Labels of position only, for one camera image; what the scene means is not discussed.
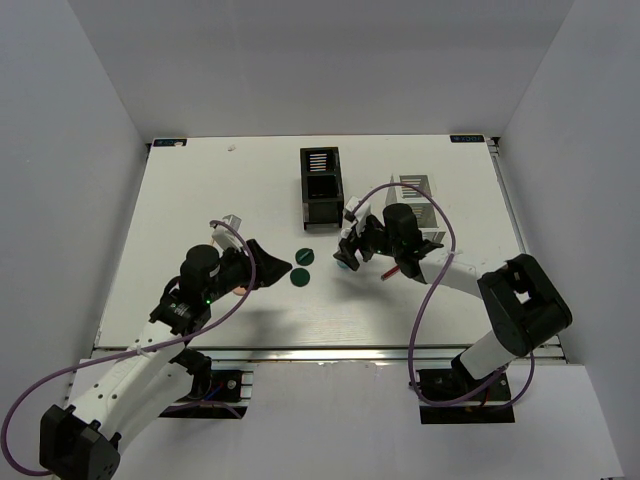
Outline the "red lip gloss tube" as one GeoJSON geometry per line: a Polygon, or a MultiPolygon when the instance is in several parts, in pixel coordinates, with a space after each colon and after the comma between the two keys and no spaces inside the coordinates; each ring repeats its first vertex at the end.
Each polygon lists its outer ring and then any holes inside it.
{"type": "Polygon", "coordinates": [[[395,267],[389,269],[388,271],[386,271],[385,273],[383,273],[381,275],[381,280],[382,281],[387,281],[388,279],[390,279],[391,277],[396,275],[399,271],[400,271],[400,267],[399,266],[395,266],[395,267]]]}

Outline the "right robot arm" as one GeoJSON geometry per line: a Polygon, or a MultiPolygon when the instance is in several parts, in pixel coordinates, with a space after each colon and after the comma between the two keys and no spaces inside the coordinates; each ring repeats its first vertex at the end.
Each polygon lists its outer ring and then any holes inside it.
{"type": "Polygon", "coordinates": [[[572,313],[539,262],[519,254],[492,272],[456,259],[443,244],[424,237],[412,208],[394,203],[383,218],[370,204],[353,197],[344,210],[349,225],[342,229],[334,258],[352,271],[374,256],[394,261],[382,280],[399,272],[427,285],[428,293],[443,285],[480,299],[490,330],[451,362],[451,384],[461,397],[484,391],[488,379],[517,358],[525,357],[573,322],[572,313]]]}

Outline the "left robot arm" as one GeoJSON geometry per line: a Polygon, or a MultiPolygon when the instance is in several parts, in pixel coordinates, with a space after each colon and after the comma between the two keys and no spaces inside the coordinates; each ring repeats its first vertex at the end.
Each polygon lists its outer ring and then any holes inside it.
{"type": "Polygon", "coordinates": [[[84,394],[40,422],[39,461],[61,479],[110,479],[130,443],[174,402],[211,387],[208,357],[189,348],[211,305],[238,287],[269,287],[292,266],[255,240],[219,252],[196,245],[138,338],[84,394]]]}

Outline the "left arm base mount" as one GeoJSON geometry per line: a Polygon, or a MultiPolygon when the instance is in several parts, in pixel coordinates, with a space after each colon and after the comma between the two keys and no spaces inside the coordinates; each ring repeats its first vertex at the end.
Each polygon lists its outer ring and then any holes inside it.
{"type": "Polygon", "coordinates": [[[253,372],[219,367],[202,352],[186,349],[173,363],[187,369],[190,391],[167,407],[161,418],[241,419],[248,408],[253,372]]]}

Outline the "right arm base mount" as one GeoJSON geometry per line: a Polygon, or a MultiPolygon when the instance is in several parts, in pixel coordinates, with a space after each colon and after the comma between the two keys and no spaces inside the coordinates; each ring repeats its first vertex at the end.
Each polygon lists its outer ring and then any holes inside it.
{"type": "MultiPolygon", "coordinates": [[[[467,385],[451,369],[421,369],[416,372],[417,385],[423,396],[435,402],[451,401],[478,387],[481,381],[467,385]]],[[[447,407],[420,403],[422,425],[513,424],[513,407],[503,407],[511,400],[511,389],[505,373],[487,389],[465,402],[447,407]]]]}

